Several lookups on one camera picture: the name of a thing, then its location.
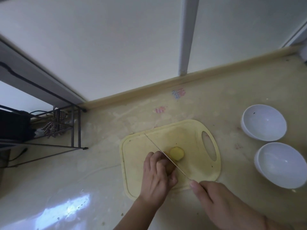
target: wooden baseboard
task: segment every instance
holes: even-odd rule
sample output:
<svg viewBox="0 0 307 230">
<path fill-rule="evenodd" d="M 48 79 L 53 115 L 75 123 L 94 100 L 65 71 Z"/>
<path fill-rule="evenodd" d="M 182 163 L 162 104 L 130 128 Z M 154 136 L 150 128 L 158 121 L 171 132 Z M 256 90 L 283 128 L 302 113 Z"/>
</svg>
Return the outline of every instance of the wooden baseboard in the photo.
<svg viewBox="0 0 307 230">
<path fill-rule="evenodd" d="M 156 82 L 150 85 L 145 85 L 139 88 L 131 89 L 131 90 L 121 92 L 118 94 L 114 94 L 108 97 L 103 97 L 100 99 L 89 101 L 89 102 L 81 104 L 80 106 L 86 109 L 94 109 L 97 107 L 106 106 L 106 105 L 113 104 L 116 102 L 131 99 L 134 97 L 144 96 L 144 95 L 147 95 L 147 94 L 150 94 L 150 93 L 153 93 L 158 90 L 165 89 L 165 88 L 169 88 L 172 86 L 184 84 L 187 82 L 195 81 L 198 79 L 202 79 L 205 77 L 209 77 L 209 76 L 213 76 L 213 75 L 217 75 L 217 74 L 221 74 L 225 72 L 231 72 L 231 71 L 246 68 L 249 66 L 254 66 L 257 64 L 268 62 L 269 60 L 276 59 L 279 57 L 288 56 L 288 55 L 297 53 L 297 51 L 301 48 L 301 46 L 302 46 L 301 44 L 288 46 L 288 47 L 284 47 L 284 48 L 275 50 L 273 52 L 270 52 L 270 53 L 267 53 L 261 56 L 253 57 L 251 59 L 242 60 L 239 62 L 221 65 L 221 66 L 217 66 L 217 67 L 213 67 L 209 69 L 204 69 L 204 70 L 200 70 L 200 71 L 193 72 L 193 73 L 188 73 L 185 76 L 174 77 L 174 78 Z"/>
</svg>

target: black metal rack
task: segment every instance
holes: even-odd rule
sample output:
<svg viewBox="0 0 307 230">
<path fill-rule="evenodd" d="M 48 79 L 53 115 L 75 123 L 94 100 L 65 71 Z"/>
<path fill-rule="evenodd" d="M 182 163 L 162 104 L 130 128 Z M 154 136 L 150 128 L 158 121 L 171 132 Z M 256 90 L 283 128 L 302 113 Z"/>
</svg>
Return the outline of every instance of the black metal rack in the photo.
<svg viewBox="0 0 307 230">
<path fill-rule="evenodd" d="M 32 141 L 32 140 L 35 140 L 35 139 L 39 139 L 39 138 L 43 138 L 43 137 L 47 137 L 47 136 L 51 136 L 51 135 L 55 135 L 57 133 L 61 133 L 61 132 L 64 132 L 64 131 L 71 131 L 71 146 L 63 146 L 63 145 L 53 145 L 53 144 L 39 144 L 39 143 L 28 143 L 28 142 L 21 142 L 21 141 L 14 141 L 14 140 L 7 140 L 7 139 L 0 139 L 0 144 L 8 144 L 8 145 L 40 145 L 40 146 L 49 146 L 49 147 L 62 147 L 62 148 L 69 148 L 69 150 L 67 151 L 64 151 L 64 152 L 60 152 L 60 153 L 56 153 L 56 154 L 53 154 L 53 155 L 49 155 L 49 156 L 45 156 L 45 157 L 41 157 L 41 158 L 37 158 L 37 159 L 34 159 L 34 160 L 30 160 L 30 161 L 27 161 L 27 162 L 23 162 L 23 163 L 19 163 L 19 164 L 16 164 L 16 165 L 12 165 L 12 166 L 6 166 L 4 168 L 11 168 L 11 167 L 17 167 L 17 166 L 20 166 L 20 165 L 23 165 L 23 164 L 27 164 L 27 163 L 30 163 L 30 162 L 33 162 L 33 161 L 38 161 L 38 160 L 41 160 L 41 159 L 44 159 L 44 158 L 48 158 L 48 157 L 53 157 L 53 156 L 56 156 L 56 155 L 60 155 L 60 154 L 63 154 L 63 153 L 67 153 L 67 152 L 71 152 L 71 151 L 75 151 L 75 150 L 78 150 L 78 149 L 82 149 L 82 150 L 86 150 L 88 149 L 88 147 L 81 147 L 81 111 L 82 112 L 86 112 L 86 109 L 85 108 L 82 108 L 68 100 L 66 100 L 65 98 L 62 98 L 61 96 L 45 89 L 44 87 L 20 76 L 19 74 L 15 73 L 7 64 L 3 63 L 3 62 L 0 62 L 0 66 L 5 68 L 11 75 L 13 75 L 14 77 L 17 77 L 19 78 L 20 80 L 23 80 L 25 82 L 27 82 L 28 84 L 30 85 L 33 85 L 49 94 L 51 94 L 52 96 L 62 100 L 62 101 L 65 101 L 67 104 L 67 106 L 64 106 L 64 107 L 61 107 L 61 108 L 57 108 L 55 110 L 52 110 L 52 111 L 48 111 L 48 112 L 44 112 L 44 113 L 41 113 L 41 114 L 37 114 L 37 115 L 33 115 L 33 114 L 30 114 L 28 112 L 25 112 L 25 111 L 20 111 L 20 110 L 15 110 L 13 108 L 10 108 L 10 107 L 6 107 L 6 106 L 3 106 L 3 105 L 0 105 L 0 108 L 2 109 L 6 109 L 6 110 L 9 110 L 9 111 L 12 111 L 14 113 L 17 113 L 17 114 L 20 114 L 20 115 L 26 115 L 26 116 L 29 116 L 31 118 L 36 118 L 38 120 L 43 120 L 43 121 L 46 121 L 46 122 L 53 122 L 56 124 L 57 126 L 57 131 L 56 132 L 52 132 L 50 134 L 46 134 L 46 135 L 43 135 L 43 136 L 40 136 L 40 137 L 35 137 L 29 141 Z M 59 113 L 60 113 L 60 110 L 70 110 L 71 112 L 71 125 L 70 124 L 65 124 L 65 123 L 62 123 L 60 122 L 59 120 Z M 75 111 L 77 111 L 77 122 L 78 122 L 78 146 L 75 147 L 75 144 L 74 144 L 74 133 L 75 133 L 75 126 L 74 126 L 74 120 L 75 120 Z M 57 115 L 57 120 L 54 121 L 54 120 L 50 120 L 49 118 L 43 118 L 41 117 L 42 115 L 45 115 L 45 114 L 48 114 L 48 113 L 53 113 L 53 112 L 58 112 L 58 115 Z M 59 126 L 60 125 L 65 125 L 67 128 L 64 129 L 64 130 L 59 130 Z"/>
</svg>

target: cutting board handle hole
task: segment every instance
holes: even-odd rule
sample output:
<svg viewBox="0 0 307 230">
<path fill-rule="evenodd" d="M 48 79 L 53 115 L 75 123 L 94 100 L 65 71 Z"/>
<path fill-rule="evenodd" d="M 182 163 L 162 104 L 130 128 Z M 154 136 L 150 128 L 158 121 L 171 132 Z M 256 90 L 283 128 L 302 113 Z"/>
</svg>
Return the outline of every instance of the cutting board handle hole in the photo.
<svg viewBox="0 0 307 230">
<path fill-rule="evenodd" d="M 205 146 L 205 149 L 209 155 L 209 157 L 211 158 L 211 160 L 216 161 L 216 153 L 215 153 L 215 148 L 213 146 L 213 143 L 209 137 L 209 135 L 203 131 L 201 134 L 201 137 L 203 139 L 203 143 Z"/>
</svg>

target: checkered cloth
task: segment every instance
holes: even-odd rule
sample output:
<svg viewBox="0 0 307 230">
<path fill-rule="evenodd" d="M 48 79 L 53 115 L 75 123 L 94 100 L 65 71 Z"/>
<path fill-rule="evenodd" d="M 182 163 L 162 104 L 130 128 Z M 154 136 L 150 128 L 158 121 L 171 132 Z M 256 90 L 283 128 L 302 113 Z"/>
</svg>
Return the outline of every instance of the checkered cloth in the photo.
<svg viewBox="0 0 307 230">
<path fill-rule="evenodd" d="M 67 117 L 67 113 L 65 111 L 54 110 L 53 117 L 51 118 L 51 120 L 52 121 L 58 121 L 58 114 L 59 114 L 59 122 L 65 123 L 65 119 Z M 61 131 L 61 130 L 64 130 L 66 128 L 68 128 L 68 127 L 65 126 L 65 125 L 49 122 L 49 123 L 46 124 L 46 126 L 44 126 L 42 128 L 42 130 L 44 131 L 44 135 L 55 133 L 55 134 L 52 134 L 52 137 L 55 138 L 56 136 L 63 135 L 65 133 L 65 131 L 62 131 L 60 133 L 56 133 L 57 131 Z"/>
</svg>

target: bowl rim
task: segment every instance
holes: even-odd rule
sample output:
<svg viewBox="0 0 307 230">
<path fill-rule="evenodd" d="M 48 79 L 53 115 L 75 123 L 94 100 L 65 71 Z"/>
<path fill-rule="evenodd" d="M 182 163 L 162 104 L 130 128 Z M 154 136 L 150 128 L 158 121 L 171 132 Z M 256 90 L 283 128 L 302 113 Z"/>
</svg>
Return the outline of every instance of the bowl rim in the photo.
<svg viewBox="0 0 307 230">
<path fill-rule="evenodd" d="M 261 148 L 259 148 L 259 150 L 257 151 L 257 163 L 258 163 L 258 165 L 259 165 L 259 169 L 261 170 L 262 175 L 263 175 L 267 180 L 269 180 L 271 183 L 273 183 L 273 184 L 275 184 L 275 185 L 278 185 L 278 184 L 276 184 L 275 182 L 273 182 L 272 180 L 270 180 L 270 179 L 267 177 L 266 173 L 265 173 L 265 172 L 263 171 L 263 169 L 262 169 L 261 163 L 259 162 L 259 155 L 260 155 L 260 153 L 262 153 L 262 152 L 263 152 L 263 148 L 265 148 L 265 147 L 266 147 L 267 145 L 269 145 L 269 144 L 281 144 L 281 145 L 284 145 L 284 146 L 286 146 L 286 147 L 292 148 L 292 149 L 295 151 L 295 153 L 297 153 L 297 154 L 299 154 L 299 155 L 301 156 L 301 158 L 302 158 L 302 159 L 304 160 L 304 162 L 305 162 L 305 165 L 307 166 L 307 162 L 306 162 L 305 158 L 304 158 L 304 157 L 302 156 L 302 154 L 300 154 L 300 152 L 297 151 L 294 147 L 291 147 L 291 146 L 288 145 L 288 144 L 280 143 L 280 142 L 270 142 L 270 143 L 267 143 L 267 144 L 263 145 Z M 285 187 L 285 186 L 281 186 L 281 185 L 278 185 L 278 186 L 279 186 L 279 187 L 282 187 L 282 188 L 286 188 L 286 189 L 297 189 L 297 188 L 300 188 L 300 187 L 302 187 L 303 185 L 305 185 L 306 182 L 307 182 L 307 174 L 306 174 L 305 182 L 304 182 L 302 185 L 298 186 L 298 187 L 289 188 L 289 187 Z"/>
<path fill-rule="evenodd" d="M 280 113 L 281 116 L 282 116 L 282 118 L 283 118 L 284 121 L 285 121 L 285 124 L 286 124 L 286 129 L 285 129 L 284 134 L 283 134 L 281 137 L 277 138 L 277 139 L 274 139 L 274 140 L 267 140 L 267 139 L 264 139 L 264 138 L 261 138 L 261 137 L 257 137 L 257 136 L 255 136 L 253 133 L 251 133 L 251 131 L 247 128 L 247 126 L 246 126 L 246 124 L 245 124 L 244 116 L 245 116 L 247 110 L 250 109 L 250 108 L 252 108 L 253 106 L 266 106 L 266 107 L 272 108 L 272 109 L 276 110 L 278 113 Z M 243 112 L 243 115 L 242 115 L 242 121 L 243 121 L 243 124 L 244 124 L 244 126 L 245 126 L 245 129 L 246 129 L 246 130 L 248 131 L 248 133 L 250 133 L 255 139 L 259 139 L 259 140 L 263 140 L 263 141 L 268 141 L 268 142 L 270 142 L 270 141 L 276 141 L 276 140 L 281 139 L 282 137 L 285 136 L 285 134 L 286 134 L 286 132 L 287 132 L 287 130 L 288 130 L 287 121 L 286 121 L 285 117 L 282 115 L 282 113 L 281 113 L 279 110 L 275 109 L 274 107 L 269 106 L 269 105 L 265 105 L 265 104 L 255 104 L 255 105 L 252 105 L 252 106 L 249 106 L 248 108 L 246 108 L 246 110 Z"/>
</svg>

